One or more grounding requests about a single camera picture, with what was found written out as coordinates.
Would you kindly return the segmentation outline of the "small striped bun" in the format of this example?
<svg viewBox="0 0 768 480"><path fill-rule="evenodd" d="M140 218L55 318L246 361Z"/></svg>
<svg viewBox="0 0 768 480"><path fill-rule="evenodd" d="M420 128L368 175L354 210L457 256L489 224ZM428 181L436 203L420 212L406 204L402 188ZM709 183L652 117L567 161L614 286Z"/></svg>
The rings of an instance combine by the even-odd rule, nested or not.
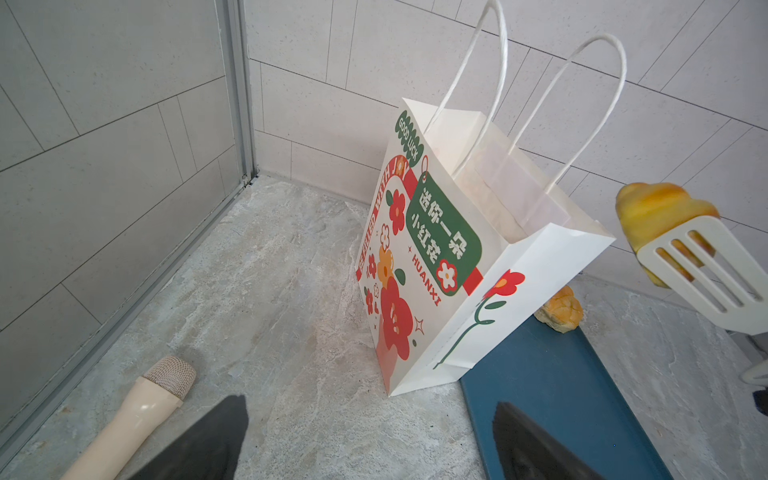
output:
<svg viewBox="0 0 768 480"><path fill-rule="evenodd" d="M700 216L720 219L713 204L692 198L672 183L632 183L622 187L616 213L634 253L669 230Z"/></svg>

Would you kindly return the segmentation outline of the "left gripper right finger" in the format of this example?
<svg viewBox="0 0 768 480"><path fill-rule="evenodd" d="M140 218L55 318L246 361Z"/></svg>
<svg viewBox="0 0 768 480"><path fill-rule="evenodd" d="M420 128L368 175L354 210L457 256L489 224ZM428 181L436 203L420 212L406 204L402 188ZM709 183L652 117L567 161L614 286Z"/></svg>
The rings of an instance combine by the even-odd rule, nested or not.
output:
<svg viewBox="0 0 768 480"><path fill-rule="evenodd" d="M497 404L492 433L505 479L600 478L512 403Z"/></svg>

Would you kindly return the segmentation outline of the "white paper gift bag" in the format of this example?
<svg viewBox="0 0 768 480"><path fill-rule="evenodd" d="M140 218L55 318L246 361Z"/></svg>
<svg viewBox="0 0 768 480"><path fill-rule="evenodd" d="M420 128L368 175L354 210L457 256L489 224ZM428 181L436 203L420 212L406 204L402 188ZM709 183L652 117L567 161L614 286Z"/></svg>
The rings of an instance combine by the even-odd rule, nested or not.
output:
<svg viewBox="0 0 768 480"><path fill-rule="evenodd" d="M356 270L386 393L459 380L613 241L491 114L404 100Z"/></svg>

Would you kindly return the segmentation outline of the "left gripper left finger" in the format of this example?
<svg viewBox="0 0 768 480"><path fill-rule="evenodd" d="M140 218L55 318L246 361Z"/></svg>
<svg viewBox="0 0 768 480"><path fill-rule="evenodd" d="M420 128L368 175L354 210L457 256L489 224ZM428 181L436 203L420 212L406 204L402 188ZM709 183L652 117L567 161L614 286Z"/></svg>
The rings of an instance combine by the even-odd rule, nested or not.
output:
<svg viewBox="0 0 768 480"><path fill-rule="evenodd" d="M229 395L132 479L233 479L248 425L246 397Z"/></svg>

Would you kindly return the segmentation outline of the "white slotted tongs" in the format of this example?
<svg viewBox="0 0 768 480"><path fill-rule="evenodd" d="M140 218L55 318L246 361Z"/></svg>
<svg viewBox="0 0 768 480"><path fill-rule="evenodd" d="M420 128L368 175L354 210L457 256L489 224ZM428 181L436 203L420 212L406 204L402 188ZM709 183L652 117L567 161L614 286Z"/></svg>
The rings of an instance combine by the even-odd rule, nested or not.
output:
<svg viewBox="0 0 768 480"><path fill-rule="evenodd" d="M767 273L720 219L636 220L627 236L639 263L714 325L767 332Z"/></svg>

